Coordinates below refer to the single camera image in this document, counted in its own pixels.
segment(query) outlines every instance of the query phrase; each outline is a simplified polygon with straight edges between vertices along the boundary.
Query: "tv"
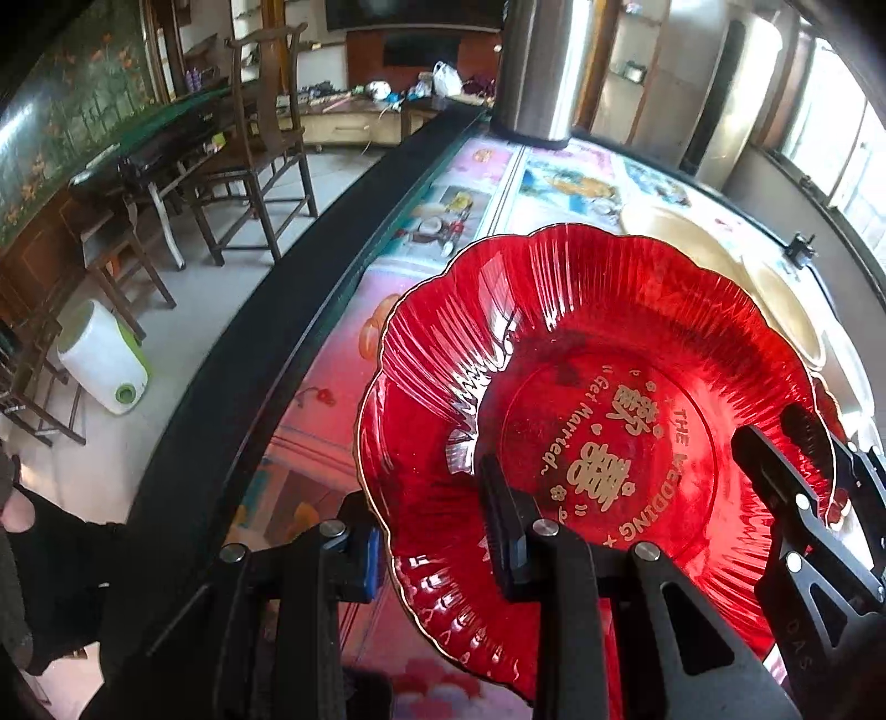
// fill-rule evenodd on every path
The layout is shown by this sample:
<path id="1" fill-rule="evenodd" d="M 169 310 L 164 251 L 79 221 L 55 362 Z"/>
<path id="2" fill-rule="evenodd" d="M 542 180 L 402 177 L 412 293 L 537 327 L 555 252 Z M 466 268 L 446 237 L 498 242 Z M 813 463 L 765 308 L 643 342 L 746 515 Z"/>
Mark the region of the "tv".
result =
<path id="1" fill-rule="evenodd" d="M 501 30 L 505 0 L 326 0 L 326 27 L 464 27 Z"/>

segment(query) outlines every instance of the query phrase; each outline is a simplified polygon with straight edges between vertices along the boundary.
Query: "gold rim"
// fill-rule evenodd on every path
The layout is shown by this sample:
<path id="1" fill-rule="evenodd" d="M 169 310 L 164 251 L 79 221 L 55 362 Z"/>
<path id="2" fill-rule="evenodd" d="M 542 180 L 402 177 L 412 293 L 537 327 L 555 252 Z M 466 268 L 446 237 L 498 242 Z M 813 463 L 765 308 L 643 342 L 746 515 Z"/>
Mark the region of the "gold rim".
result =
<path id="1" fill-rule="evenodd" d="M 422 625 L 421 620 L 418 617 L 418 614 L 416 613 L 415 610 L 413 610 L 412 606 L 408 603 L 408 600 L 406 598 L 406 590 L 403 587 L 403 584 L 400 582 L 400 578 L 397 576 L 397 568 L 395 566 L 395 559 L 393 557 L 393 551 L 391 549 L 391 530 L 390 530 L 390 528 L 388 528 L 387 523 L 385 522 L 385 519 L 382 516 L 382 513 L 378 510 L 378 506 L 376 505 L 375 498 L 372 496 L 372 493 L 369 492 L 369 488 L 366 483 L 366 478 L 363 473 L 363 464 L 362 464 L 362 461 L 360 458 L 360 426 L 361 426 L 361 421 L 363 418 L 363 412 L 366 409 L 366 402 L 369 400 L 369 396 L 372 394 L 373 388 L 375 387 L 376 383 L 378 382 L 378 379 L 385 372 L 385 369 L 384 369 L 385 338 L 387 337 L 388 325 L 390 324 L 391 318 L 393 318 L 394 315 L 397 313 L 397 309 L 400 307 L 400 305 L 403 302 L 406 301 L 406 299 L 412 293 L 417 291 L 418 288 L 420 288 L 430 282 L 433 282 L 435 280 L 439 280 L 439 279 L 445 277 L 446 274 L 448 274 L 449 271 L 455 266 L 456 261 L 458 261 L 458 259 L 461 258 L 463 254 L 465 254 L 467 251 L 471 250 L 473 247 L 475 247 L 476 245 L 478 245 L 481 242 L 486 242 L 487 240 L 492 240 L 492 239 L 497 239 L 497 238 L 508 238 L 508 237 L 531 238 L 534 235 L 537 235 L 541 232 L 551 230 L 553 228 L 565 227 L 565 226 L 569 226 L 569 225 L 581 225 L 581 224 L 582 223 L 552 223 L 550 225 L 545 225 L 543 228 L 539 228 L 538 230 L 530 232 L 528 235 L 517 235 L 515 233 L 505 233 L 502 235 L 490 235 L 486 238 L 481 238 L 480 240 L 476 240 L 476 241 L 470 243 L 469 245 L 463 247 L 461 250 L 458 251 L 457 254 L 453 255 L 453 257 L 447 263 L 446 268 L 444 268 L 442 272 L 439 272 L 436 275 L 432 275 L 429 278 L 426 278 L 426 279 L 422 280 L 421 282 L 417 283 L 416 285 L 410 287 L 394 303 L 393 307 L 391 307 L 391 310 L 388 312 L 387 317 L 385 318 L 385 322 L 382 326 L 381 334 L 378 337 L 377 368 L 376 368 L 375 373 L 372 376 L 372 380 L 369 382 L 369 384 L 366 386 L 366 390 L 363 392 L 363 398 L 360 400 L 360 409 L 357 412 L 357 418 L 355 420 L 355 425 L 354 425 L 354 438 L 355 438 L 354 463 L 357 468 L 357 481 L 360 483 L 360 487 L 363 491 L 363 495 L 365 495 L 367 500 L 369 501 L 369 508 L 372 510 L 373 514 L 375 514 L 376 518 L 378 519 L 379 524 L 381 525 L 381 527 L 385 533 L 385 551 L 387 553 L 387 565 L 391 571 L 391 573 L 390 573 L 391 574 L 391 583 L 394 586 L 394 589 L 397 591 L 397 597 L 400 599 L 400 604 L 403 605 L 404 609 L 407 611 L 408 616 L 410 616 L 412 618 L 412 622 L 418 628 L 418 631 L 422 635 L 424 635 L 425 638 L 427 640 L 429 640 L 431 642 L 431 644 L 437 649 L 437 651 L 441 655 L 443 655 L 448 661 L 453 663 L 456 667 L 458 667 L 462 671 L 467 672 L 468 674 L 473 675 L 474 677 L 482 678 L 484 680 L 484 682 L 490 683 L 492 685 L 499 685 L 502 687 L 507 687 L 509 690 L 516 693 L 517 695 L 519 695 L 521 698 L 523 698 L 527 702 L 531 702 L 531 700 L 529 698 L 525 697 L 521 692 L 519 692 L 510 683 L 499 682 L 496 680 L 492 680 L 490 677 L 483 676 L 480 673 L 477 673 L 477 672 L 469 669 L 467 666 L 464 665 L 464 663 L 460 662 L 456 657 L 454 657 L 449 652 L 447 652 L 447 650 L 443 648 L 443 646 L 437 641 L 437 639 L 434 636 L 432 636 L 427 630 L 424 629 L 424 626 Z M 606 230 L 602 230 L 602 229 L 597 228 L 593 225 L 587 225 L 587 227 L 594 228 L 595 231 L 604 232 L 604 233 L 611 235 L 612 237 L 615 237 L 615 238 L 628 238 L 628 237 L 630 237 L 630 238 L 645 238 L 645 239 L 649 239 L 649 240 L 652 240 L 657 243 L 661 243 L 662 245 L 668 246 L 673 252 L 683 255 L 683 257 L 687 258 L 693 264 L 693 266 L 695 266 L 701 272 L 706 272 L 706 273 L 710 273 L 712 275 L 716 275 L 718 278 L 723 278 L 726 281 L 728 281 L 729 283 L 731 283 L 732 285 L 734 285 L 735 287 L 737 287 L 742 292 L 742 294 L 744 294 L 746 297 L 748 297 L 748 299 L 751 302 L 751 305 L 753 306 L 754 311 L 759 315 L 760 320 L 762 320 L 763 325 L 766 327 L 766 329 L 769 332 L 771 332 L 776 338 L 778 338 L 779 341 L 781 343 L 783 343 L 784 346 L 790 350 L 791 354 L 797 359 L 797 362 L 803 368 L 804 373 L 805 373 L 805 377 L 806 377 L 806 381 L 807 381 L 808 387 L 809 387 L 809 394 L 812 398 L 812 407 L 815 409 L 816 417 L 818 418 L 822 427 L 827 432 L 828 425 L 824 421 L 824 418 L 821 415 L 821 411 L 819 410 L 818 402 L 815 399 L 815 387 L 812 384 L 812 371 L 810 371 L 809 368 L 806 367 L 806 363 L 803 362 L 803 359 L 797 353 L 797 350 L 794 348 L 794 346 L 785 337 L 783 337 L 777 330 L 775 330 L 774 328 L 772 328 L 769 325 L 769 323 L 766 321 L 766 316 L 763 314 L 760 307 L 754 301 L 753 297 L 751 297 L 744 290 L 744 288 L 742 288 L 740 285 L 738 285 L 734 280 L 727 278 L 726 276 L 720 275 L 718 272 L 715 272 L 714 270 L 708 270 L 707 268 L 703 268 L 703 267 L 697 265 L 696 262 L 691 257 L 689 257 L 687 254 L 681 252 L 677 247 L 674 247 L 673 245 L 669 245 L 668 243 L 664 242 L 663 240 L 651 238 L 647 235 L 614 235 L 611 232 L 608 232 Z M 828 443 L 828 451 L 829 451 L 830 461 L 831 461 L 831 477 L 834 478 L 834 480 L 832 480 L 830 482 L 831 487 L 830 487 L 830 493 L 829 493 L 829 498 L 828 498 L 828 505 L 829 505 L 830 502 L 833 500 L 834 489 L 836 486 L 836 457 L 834 454 L 833 445 L 831 445 L 830 442 Z M 776 646 L 777 645 L 775 644 L 775 641 L 773 639 L 773 648 L 775 648 Z M 766 654 L 766 656 L 768 656 L 769 653 L 772 652 L 773 648 L 770 648 L 770 650 Z"/>

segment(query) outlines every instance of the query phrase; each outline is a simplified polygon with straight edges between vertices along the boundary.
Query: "silver bolt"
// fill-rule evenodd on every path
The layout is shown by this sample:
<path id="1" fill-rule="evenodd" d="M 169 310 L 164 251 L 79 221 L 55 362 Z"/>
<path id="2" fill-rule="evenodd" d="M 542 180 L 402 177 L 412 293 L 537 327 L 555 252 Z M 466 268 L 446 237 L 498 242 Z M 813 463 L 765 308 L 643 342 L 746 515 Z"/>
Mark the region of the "silver bolt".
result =
<path id="1" fill-rule="evenodd" d="M 801 569 L 803 569 L 803 558 L 800 557 L 799 552 L 789 552 L 788 558 L 788 570 L 792 573 L 798 573 Z"/>
<path id="2" fill-rule="evenodd" d="M 539 518 L 532 524 L 532 531 L 542 537 L 553 537 L 560 532 L 560 526 L 553 520 Z"/>
<path id="3" fill-rule="evenodd" d="M 345 529 L 345 523 L 341 520 L 324 520 L 320 523 L 320 534 L 330 539 L 344 535 Z"/>
<path id="4" fill-rule="evenodd" d="M 633 551 L 637 553 L 637 557 L 640 560 L 646 560 L 647 562 L 655 562 L 662 556 L 661 550 L 658 549 L 658 545 L 655 543 L 637 543 Z"/>
<path id="5" fill-rule="evenodd" d="M 246 557 L 246 546 L 241 543 L 230 543 L 219 551 L 219 560 L 233 565 Z"/>

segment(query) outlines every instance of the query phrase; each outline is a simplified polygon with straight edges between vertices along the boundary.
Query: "beige bowl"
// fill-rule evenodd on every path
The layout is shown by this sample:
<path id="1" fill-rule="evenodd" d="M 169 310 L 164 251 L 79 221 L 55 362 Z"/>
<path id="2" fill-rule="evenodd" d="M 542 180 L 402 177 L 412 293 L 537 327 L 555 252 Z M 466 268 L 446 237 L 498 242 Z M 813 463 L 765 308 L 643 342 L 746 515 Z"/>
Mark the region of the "beige bowl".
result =
<path id="1" fill-rule="evenodd" d="M 713 270 L 750 293 L 750 280 L 742 264 L 708 231 L 683 215 L 666 207 L 632 202 L 621 211 L 621 226 L 627 235 L 645 235 L 676 247 L 698 267 Z"/>
<path id="2" fill-rule="evenodd" d="M 753 284 L 751 296 L 763 310 L 766 321 L 794 346 L 806 367 L 821 370 L 825 363 L 821 332 L 793 288 L 764 262 L 744 256 L 742 263 Z"/>

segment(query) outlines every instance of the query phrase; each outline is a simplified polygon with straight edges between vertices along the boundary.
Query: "white plastic bag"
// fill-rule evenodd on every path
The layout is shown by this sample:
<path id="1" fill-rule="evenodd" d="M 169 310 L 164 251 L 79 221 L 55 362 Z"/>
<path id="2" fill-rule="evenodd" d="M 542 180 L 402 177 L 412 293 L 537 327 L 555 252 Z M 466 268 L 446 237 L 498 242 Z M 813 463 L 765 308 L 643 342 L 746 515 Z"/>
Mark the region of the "white plastic bag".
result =
<path id="1" fill-rule="evenodd" d="M 458 76 L 455 68 L 445 62 L 439 62 L 434 66 L 434 92 L 443 98 L 450 95 L 458 95 L 462 91 L 462 78 Z"/>

